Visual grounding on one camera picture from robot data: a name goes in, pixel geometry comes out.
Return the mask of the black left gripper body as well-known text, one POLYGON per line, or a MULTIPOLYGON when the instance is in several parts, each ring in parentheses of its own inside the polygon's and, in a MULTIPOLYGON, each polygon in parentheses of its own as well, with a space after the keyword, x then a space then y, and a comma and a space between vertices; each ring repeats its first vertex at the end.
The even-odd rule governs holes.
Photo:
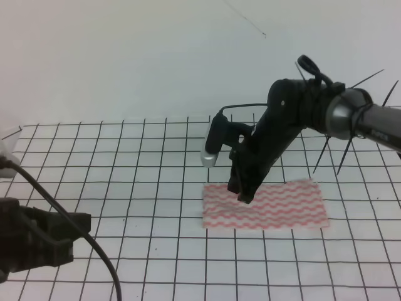
POLYGON ((1 280, 45 264, 41 238, 34 232, 33 210, 14 198, 1 199, 1 280))

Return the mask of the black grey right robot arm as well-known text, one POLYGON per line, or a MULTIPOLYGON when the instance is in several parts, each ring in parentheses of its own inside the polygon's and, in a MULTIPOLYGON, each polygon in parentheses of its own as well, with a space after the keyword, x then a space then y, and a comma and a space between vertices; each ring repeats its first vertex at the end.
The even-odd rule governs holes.
POLYGON ((230 153, 228 191, 249 204, 277 159, 304 129, 351 142, 370 139, 400 151, 400 110, 377 105, 361 88, 333 82, 307 56, 298 66, 309 80, 278 80, 268 93, 267 109, 230 153))

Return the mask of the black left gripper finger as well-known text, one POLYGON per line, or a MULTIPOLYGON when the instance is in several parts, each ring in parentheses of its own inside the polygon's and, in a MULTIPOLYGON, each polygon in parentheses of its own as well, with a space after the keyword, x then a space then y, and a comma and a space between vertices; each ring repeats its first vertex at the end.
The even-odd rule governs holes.
POLYGON ((88 213, 68 213, 70 219, 80 227, 81 231, 78 231, 71 221, 57 212, 47 212, 38 208, 33 208, 31 212, 31 217, 39 228, 55 240, 75 241, 83 236, 82 232, 91 231, 91 215, 88 213))
POLYGON ((40 241, 28 249, 28 262, 31 267, 58 267, 72 262, 73 241, 40 241))

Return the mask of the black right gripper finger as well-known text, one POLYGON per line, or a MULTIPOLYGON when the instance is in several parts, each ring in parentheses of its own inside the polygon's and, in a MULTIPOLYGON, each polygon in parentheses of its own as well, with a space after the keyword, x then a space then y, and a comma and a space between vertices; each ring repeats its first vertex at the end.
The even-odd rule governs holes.
POLYGON ((260 185, 260 182, 240 182, 237 200, 242 203, 250 204, 253 201, 256 191, 260 185))
POLYGON ((230 175, 227 190, 234 194, 240 194, 242 191, 241 178, 235 172, 232 172, 230 175))

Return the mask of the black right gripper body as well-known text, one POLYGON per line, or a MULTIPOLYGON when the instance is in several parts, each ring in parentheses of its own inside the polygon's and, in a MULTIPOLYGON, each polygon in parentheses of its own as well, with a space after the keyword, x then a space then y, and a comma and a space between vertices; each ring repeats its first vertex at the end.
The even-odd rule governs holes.
POLYGON ((255 126, 252 136, 232 149, 231 173, 241 182, 262 183, 276 160, 303 129, 297 108, 268 107, 255 126))

